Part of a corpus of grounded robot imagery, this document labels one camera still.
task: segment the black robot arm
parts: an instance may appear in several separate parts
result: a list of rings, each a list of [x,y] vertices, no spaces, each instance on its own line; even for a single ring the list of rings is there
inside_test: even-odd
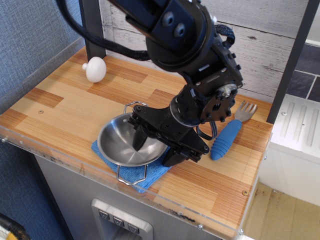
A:
[[[64,0],[56,1],[61,9]],[[179,73],[186,81],[168,107],[155,109],[137,105],[133,108],[129,119],[136,129],[133,147],[138,151],[147,137],[157,138],[170,146],[163,165],[169,167],[187,159],[199,161],[209,152],[201,137],[210,140],[216,136],[215,122],[224,122],[231,115],[237,89],[243,85],[241,67],[236,64],[235,54],[229,51],[235,41],[232,30],[215,25],[199,0],[110,2],[146,36],[148,57],[160,68]],[[223,41],[220,34],[227,36],[226,40]],[[199,125],[206,122],[210,122],[212,136],[199,129]]]

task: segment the dark tile wall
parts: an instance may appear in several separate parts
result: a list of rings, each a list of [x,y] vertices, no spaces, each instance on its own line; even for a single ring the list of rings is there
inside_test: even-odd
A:
[[[305,44],[287,94],[320,102],[320,47]]]

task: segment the wire handle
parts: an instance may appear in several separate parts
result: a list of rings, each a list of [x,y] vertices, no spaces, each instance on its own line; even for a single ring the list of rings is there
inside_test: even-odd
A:
[[[124,180],[122,177],[120,177],[120,165],[117,166],[117,170],[116,170],[116,179],[119,181],[119,182],[122,182],[128,186],[133,186],[133,185],[136,185],[140,182],[143,182],[144,180],[146,180],[146,177],[147,177],[147,167],[148,167],[148,164],[144,165],[144,175],[143,175],[143,178],[135,181],[135,182],[129,182],[127,180]]]
[[[144,103],[144,102],[142,102],[142,101],[133,101],[133,102],[128,103],[128,104],[126,104],[126,105],[124,106],[124,111],[123,111],[123,113],[125,114],[125,113],[127,112],[127,107],[129,107],[129,106],[131,106],[131,105],[133,105],[133,104],[141,104],[141,105],[144,105],[144,106],[146,106],[146,107],[149,107],[148,104],[146,104],[146,103]]]

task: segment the fork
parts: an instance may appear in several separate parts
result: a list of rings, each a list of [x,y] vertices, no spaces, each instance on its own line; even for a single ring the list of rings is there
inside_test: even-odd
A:
[[[249,120],[257,110],[257,105],[243,101],[234,114],[235,119],[225,126],[219,136],[215,139],[211,147],[211,159],[222,158],[230,149],[238,132],[242,127],[242,122]]]

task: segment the wooden countertop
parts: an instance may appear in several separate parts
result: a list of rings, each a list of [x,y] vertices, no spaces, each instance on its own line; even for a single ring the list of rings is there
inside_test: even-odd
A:
[[[88,61],[86,50],[80,50],[0,116],[0,136],[23,144],[30,152],[68,162],[67,166],[74,165],[80,174],[87,171],[97,179],[105,172],[114,176],[91,150],[101,128],[133,101],[153,108],[167,107],[185,81],[113,57],[104,60],[107,74],[93,84],[82,70],[82,64]],[[271,104],[238,95],[232,113],[243,100],[257,104],[258,110],[243,124],[225,157],[212,161],[208,154],[198,163],[184,161],[154,183],[150,192],[136,193],[134,197],[146,198],[174,212],[182,208],[183,220],[195,220],[208,231],[233,238],[231,229],[241,228],[250,197],[243,191],[250,193],[255,185],[272,130],[272,125],[266,123]],[[224,123],[217,122],[219,132],[232,119],[234,115]],[[203,130],[209,132],[209,126],[205,124]],[[132,189],[120,182],[114,186]]]

